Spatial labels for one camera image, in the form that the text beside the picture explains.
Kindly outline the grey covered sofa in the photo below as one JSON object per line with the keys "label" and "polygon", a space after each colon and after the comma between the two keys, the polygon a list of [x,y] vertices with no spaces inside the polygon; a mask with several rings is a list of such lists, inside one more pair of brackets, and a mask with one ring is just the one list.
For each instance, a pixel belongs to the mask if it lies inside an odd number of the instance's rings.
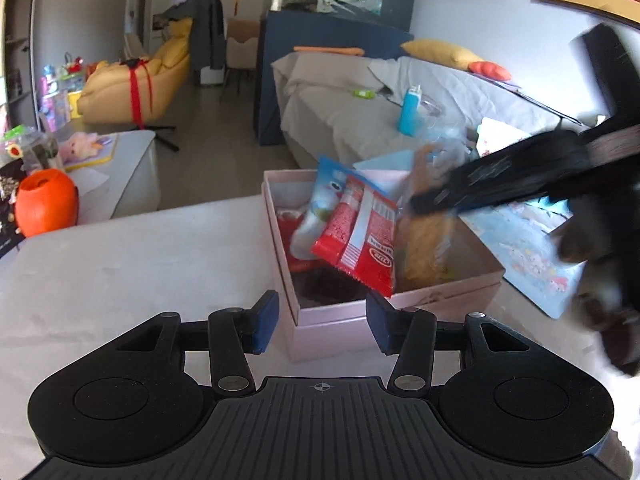
{"label": "grey covered sofa", "polygon": [[[280,127],[299,167],[322,156],[346,166],[414,150],[429,138],[468,140],[485,119],[535,134],[585,129],[506,84],[403,56],[397,60],[329,53],[290,53],[271,65]],[[420,128],[397,130],[402,100],[420,84]]]}

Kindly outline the yellow cushion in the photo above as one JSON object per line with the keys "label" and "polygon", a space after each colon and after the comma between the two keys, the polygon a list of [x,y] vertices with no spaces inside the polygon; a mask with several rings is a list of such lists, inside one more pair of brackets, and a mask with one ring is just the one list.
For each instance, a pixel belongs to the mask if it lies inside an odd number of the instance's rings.
{"label": "yellow cushion", "polygon": [[412,58],[456,70],[468,70],[472,63],[484,62],[484,58],[471,50],[440,40],[415,39],[404,42],[400,47]]}

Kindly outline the black tea box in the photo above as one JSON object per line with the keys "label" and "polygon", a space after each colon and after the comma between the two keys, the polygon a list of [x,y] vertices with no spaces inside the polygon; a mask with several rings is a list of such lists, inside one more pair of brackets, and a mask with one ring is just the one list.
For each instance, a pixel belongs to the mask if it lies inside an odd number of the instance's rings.
{"label": "black tea box", "polygon": [[24,240],[15,217],[18,188],[26,178],[21,159],[9,162],[0,172],[0,257],[3,258]]}

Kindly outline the orange pumpkin container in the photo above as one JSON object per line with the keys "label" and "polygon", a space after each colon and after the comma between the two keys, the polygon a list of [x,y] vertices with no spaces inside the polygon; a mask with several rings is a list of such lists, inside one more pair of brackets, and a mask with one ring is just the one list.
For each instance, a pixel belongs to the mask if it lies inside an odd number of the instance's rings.
{"label": "orange pumpkin container", "polygon": [[34,172],[18,187],[15,219],[24,237],[76,226],[78,214],[78,189],[61,170]]}

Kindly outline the pink plush toy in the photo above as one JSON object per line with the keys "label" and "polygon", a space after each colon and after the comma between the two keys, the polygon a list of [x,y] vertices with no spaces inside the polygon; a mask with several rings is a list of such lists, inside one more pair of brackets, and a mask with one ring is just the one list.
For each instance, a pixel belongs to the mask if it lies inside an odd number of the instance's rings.
{"label": "pink plush toy", "polygon": [[62,162],[82,162],[99,154],[103,145],[96,133],[75,132],[60,145]]}

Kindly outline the pink cardboard box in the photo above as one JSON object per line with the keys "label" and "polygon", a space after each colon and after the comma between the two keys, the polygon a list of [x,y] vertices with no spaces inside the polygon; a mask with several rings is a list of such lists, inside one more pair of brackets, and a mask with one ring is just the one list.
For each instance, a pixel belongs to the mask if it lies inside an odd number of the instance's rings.
{"label": "pink cardboard box", "polygon": [[262,194],[292,361],[371,347],[364,301],[370,290],[398,310],[423,308],[449,322],[485,311],[495,297],[503,266],[461,220],[445,221],[448,242],[426,278],[397,277],[397,204],[405,178],[403,171],[357,174],[330,162],[317,170],[265,172]]}

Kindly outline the dark coat on stand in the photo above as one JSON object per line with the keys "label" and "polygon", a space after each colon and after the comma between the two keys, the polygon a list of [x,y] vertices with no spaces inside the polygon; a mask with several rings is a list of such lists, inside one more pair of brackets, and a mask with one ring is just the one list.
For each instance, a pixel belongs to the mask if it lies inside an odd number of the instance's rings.
{"label": "dark coat on stand", "polygon": [[191,67],[221,70],[226,64],[224,12],[220,0],[186,0],[163,13],[168,21],[192,20],[189,36]]}

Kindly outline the white coffee table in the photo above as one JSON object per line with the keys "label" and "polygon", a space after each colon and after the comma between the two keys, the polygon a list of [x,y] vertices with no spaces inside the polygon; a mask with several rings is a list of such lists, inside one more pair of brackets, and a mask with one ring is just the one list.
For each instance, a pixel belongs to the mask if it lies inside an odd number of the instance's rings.
{"label": "white coffee table", "polygon": [[149,130],[117,133],[107,162],[70,170],[79,192],[78,224],[134,216],[160,206],[155,134]]}

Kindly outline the red white snack bag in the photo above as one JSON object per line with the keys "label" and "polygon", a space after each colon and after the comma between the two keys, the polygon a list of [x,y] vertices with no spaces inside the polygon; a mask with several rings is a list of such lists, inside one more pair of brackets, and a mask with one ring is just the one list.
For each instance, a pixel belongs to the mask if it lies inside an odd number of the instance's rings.
{"label": "red white snack bag", "polygon": [[305,219],[303,209],[277,208],[277,224],[282,238],[288,270],[292,274],[317,269],[321,262],[299,240],[298,228]]}

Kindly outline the blue seaweed snack bag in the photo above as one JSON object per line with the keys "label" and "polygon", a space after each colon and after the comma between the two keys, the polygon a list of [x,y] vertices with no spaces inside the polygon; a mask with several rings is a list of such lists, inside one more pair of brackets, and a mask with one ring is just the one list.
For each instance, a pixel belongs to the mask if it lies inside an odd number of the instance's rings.
{"label": "blue seaweed snack bag", "polygon": [[334,209],[337,207],[346,188],[348,177],[358,177],[364,183],[370,184],[375,191],[390,198],[390,193],[367,178],[362,172],[349,169],[339,162],[322,156],[317,168],[314,188],[306,208],[305,219],[298,228],[299,240],[311,252],[311,247],[322,234],[328,224]]}

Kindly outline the blue fish tank cabinet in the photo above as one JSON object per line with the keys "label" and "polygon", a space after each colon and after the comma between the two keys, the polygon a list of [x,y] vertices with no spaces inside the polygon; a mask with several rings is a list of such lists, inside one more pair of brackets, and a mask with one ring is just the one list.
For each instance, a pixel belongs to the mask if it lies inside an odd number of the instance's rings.
{"label": "blue fish tank cabinet", "polygon": [[265,0],[260,19],[253,127],[261,146],[284,142],[271,64],[296,47],[360,48],[398,58],[412,38],[414,0]]}

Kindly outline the red long snack packet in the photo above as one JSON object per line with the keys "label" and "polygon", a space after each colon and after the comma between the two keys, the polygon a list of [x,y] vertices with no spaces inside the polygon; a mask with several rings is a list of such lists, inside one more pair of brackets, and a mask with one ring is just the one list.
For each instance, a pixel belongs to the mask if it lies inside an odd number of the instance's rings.
{"label": "red long snack packet", "polygon": [[396,204],[358,177],[348,177],[314,256],[388,298],[395,289]]}

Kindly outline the long orange biscuit pack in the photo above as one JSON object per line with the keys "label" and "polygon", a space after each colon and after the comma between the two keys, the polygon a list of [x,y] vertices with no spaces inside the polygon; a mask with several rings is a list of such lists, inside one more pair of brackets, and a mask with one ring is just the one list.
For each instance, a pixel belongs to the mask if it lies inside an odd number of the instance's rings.
{"label": "long orange biscuit pack", "polygon": [[454,230],[454,216],[451,212],[419,216],[413,211],[410,200],[440,188],[450,171],[464,162],[465,148],[454,141],[427,143],[413,153],[396,226],[396,292],[447,281],[446,257]]}

